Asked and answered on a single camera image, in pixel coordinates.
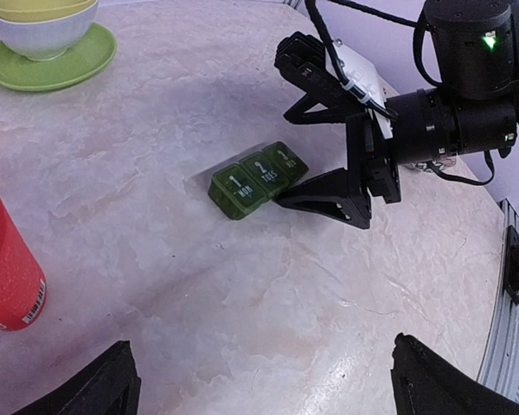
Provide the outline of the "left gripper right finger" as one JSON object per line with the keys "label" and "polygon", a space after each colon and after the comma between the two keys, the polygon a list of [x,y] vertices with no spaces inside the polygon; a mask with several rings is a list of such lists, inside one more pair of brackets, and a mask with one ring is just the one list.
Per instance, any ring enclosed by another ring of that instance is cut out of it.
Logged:
{"label": "left gripper right finger", "polygon": [[395,337],[392,356],[399,415],[519,414],[519,404],[477,383],[412,335]]}

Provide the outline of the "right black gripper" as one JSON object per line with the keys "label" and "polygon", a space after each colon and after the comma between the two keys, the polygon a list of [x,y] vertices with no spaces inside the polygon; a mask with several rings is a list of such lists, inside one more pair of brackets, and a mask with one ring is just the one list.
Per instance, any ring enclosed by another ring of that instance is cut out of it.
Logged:
{"label": "right black gripper", "polygon": [[399,170],[379,125],[355,99],[319,100],[304,95],[284,114],[292,125],[344,124],[347,169],[334,169],[276,197],[282,208],[319,214],[357,228],[369,228],[371,199],[401,201]]}

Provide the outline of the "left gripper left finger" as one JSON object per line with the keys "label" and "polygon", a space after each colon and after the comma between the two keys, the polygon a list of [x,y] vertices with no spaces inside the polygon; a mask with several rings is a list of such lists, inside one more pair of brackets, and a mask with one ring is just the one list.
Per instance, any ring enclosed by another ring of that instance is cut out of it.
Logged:
{"label": "left gripper left finger", "polygon": [[118,341],[63,385],[16,413],[136,414],[140,390],[131,344]]}

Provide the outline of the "green weekly pill organizer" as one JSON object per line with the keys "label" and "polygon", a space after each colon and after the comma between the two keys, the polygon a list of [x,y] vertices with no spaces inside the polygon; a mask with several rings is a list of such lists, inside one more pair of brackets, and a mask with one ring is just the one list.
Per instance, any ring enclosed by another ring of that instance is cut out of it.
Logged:
{"label": "green weekly pill organizer", "polygon": [[216,170],[208,196],[230,220],[242,220],[300,181],[308,171],[308,165],[296,152],[277,141],[237,156]]}

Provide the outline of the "red pill bottle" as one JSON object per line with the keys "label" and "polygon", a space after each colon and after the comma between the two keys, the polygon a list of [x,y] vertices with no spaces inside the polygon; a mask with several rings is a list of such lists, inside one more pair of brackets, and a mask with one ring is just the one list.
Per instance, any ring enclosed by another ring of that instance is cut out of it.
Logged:
{"label": "red pill bottle", "polygon": [[0,197],[0,329],[26,329],[41,314],[48,285]]}

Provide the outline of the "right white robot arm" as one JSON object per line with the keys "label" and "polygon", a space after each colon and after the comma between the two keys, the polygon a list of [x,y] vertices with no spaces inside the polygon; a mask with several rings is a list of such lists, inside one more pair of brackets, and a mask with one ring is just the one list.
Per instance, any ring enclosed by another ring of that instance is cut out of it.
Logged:
{"label": "right white robot arm", "polygon": [[317,34],[286,37],[275,57],[281,76],[304,92],[285,119],[344,125],[347,164],[282,192],[281,207],[366,229],[373,198],[400,202],[400,166],[511,152],[519,133],[519,1],[425,2],[413,24],[413,57],[422,69],[430,36],[440,77],[392,98],[358,73],[316,4],[305,7]]}

